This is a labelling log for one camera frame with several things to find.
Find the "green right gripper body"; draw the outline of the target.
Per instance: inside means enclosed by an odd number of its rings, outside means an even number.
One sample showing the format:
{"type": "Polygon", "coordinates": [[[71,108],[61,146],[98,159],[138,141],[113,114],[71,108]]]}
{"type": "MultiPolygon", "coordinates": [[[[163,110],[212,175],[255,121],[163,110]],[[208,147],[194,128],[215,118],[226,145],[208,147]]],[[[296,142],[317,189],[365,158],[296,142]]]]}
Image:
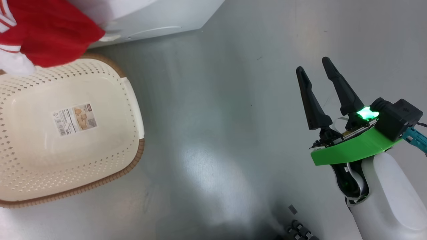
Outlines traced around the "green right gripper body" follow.
{"type": "Polygon", "coordinates": [[[331,128],[330,117],[311,117],[311,130],[320,129],[319,140],[311,147],[316,166],[355,162],[395,146],[400,140],[389,140],[375,128],[376,119],[361,120],[362,126],[339,133],[331,128]]]}

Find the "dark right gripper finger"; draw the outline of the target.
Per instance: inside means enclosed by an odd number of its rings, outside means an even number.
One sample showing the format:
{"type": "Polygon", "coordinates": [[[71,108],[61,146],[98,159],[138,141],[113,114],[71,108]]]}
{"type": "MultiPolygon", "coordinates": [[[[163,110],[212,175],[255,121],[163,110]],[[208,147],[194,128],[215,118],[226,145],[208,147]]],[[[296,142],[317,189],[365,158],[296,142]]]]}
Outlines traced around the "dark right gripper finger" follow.
{"type": "Polygon", "coordinates": [[[340,112],[343,116],[349,113],[356,113],[362,110],[365,105],[347,83],[346,79],[337,70],[333,62],[328,57],[322,58],[322,64],[327,78],[333,83],[341,107],[340,112]]]}
{"type": "Polygon", "coordinates": [[[296,76],[308,122],[308,128],[310,130],[329,129],[332,124],[331,117],[326,115],[319,105],[319,102],[312,91],[311,81],[303,67],[299,66],[296,68],[296,76]]]}

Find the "red garment thin white stripes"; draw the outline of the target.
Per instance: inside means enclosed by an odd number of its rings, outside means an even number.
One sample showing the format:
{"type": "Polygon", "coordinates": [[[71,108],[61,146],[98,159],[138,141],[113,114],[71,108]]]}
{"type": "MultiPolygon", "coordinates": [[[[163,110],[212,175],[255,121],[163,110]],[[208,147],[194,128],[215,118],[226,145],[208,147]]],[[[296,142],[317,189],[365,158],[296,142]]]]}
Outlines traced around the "red garment thin white stripes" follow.
{"type": "Polygon", "coordinates": [[[70,63],[104,35],[67,0],[0,0],[0,70],[8,74],[70,63]]]}

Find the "white front-load washing machine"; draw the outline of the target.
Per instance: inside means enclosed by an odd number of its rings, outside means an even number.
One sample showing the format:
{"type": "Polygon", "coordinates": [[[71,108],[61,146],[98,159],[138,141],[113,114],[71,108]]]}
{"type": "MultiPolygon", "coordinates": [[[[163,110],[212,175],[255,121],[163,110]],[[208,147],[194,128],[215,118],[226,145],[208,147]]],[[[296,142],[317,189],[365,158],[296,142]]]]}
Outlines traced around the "white front-load washing machine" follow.
{"type": "MultiPolygon", "coordinates": [[[[68,1],[104,29],[105,35],[128,36],[135,32],[163,26],[181,26],[180,32],[200,29],[225,0],[68,1]]],[[[135,40],[141,39],[98,41],[90,47],[96,48],[135,40]]]]}

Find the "round drain filter cover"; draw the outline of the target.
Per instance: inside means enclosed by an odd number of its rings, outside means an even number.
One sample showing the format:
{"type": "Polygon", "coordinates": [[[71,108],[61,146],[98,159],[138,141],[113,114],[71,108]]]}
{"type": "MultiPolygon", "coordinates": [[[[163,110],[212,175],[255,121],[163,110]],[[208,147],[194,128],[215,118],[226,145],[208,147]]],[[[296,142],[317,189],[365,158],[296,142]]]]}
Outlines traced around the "round drain filter cover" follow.
{"type": "Polygon", "coordinates": [[[159,27],[159,28],[153,28],[153,29],[147,29],[147,30],[144,30],[144,31],[135,32],[135,33],[132,33],[132,34],[130,34],[128,36],[122,36],[120,34],[116,34],[116,35],[105,35],[99,41],[102,41],[102,42],[112,42],[112,41],[116,41],[118,39],[128,39],[128,40],[130,40],[130,39],[152,38],[152,37],[157,37],[157,36],[163,36],[163,35],[177,33],[177,32],[180,32],[181,29],[182,29],[181,26],[163,26],[163,27],[159,27]]]}

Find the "cream perforated laundry basket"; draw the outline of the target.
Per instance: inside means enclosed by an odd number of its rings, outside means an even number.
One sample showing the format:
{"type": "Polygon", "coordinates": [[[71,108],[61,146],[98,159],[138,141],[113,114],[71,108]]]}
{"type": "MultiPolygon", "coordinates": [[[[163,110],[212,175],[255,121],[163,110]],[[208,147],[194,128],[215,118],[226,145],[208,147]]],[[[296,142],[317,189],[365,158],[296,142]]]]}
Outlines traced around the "cream perforated laundry basket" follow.
{"type": "Polygon", "coordinates": [[[0,73],[0,208],[59,200],[125,176],[144,144],[132,85],[105,56],[85,54],[30,76],[0,73]],[[60,137],[52,112],[85,103],[98,127],[60,137]]]}

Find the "paper label in basket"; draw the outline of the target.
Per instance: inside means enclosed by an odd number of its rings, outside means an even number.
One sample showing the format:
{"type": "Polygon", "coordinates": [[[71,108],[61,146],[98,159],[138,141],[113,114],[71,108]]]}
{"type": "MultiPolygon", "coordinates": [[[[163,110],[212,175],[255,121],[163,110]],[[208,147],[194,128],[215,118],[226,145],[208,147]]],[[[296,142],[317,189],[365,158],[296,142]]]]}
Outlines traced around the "paper label in basket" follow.
{"type": "Polygon", "coordinates": [[[51,116],[60,137],[74,135],[98,127],[90,103],[57,110],[52,112],[51,116]]]}

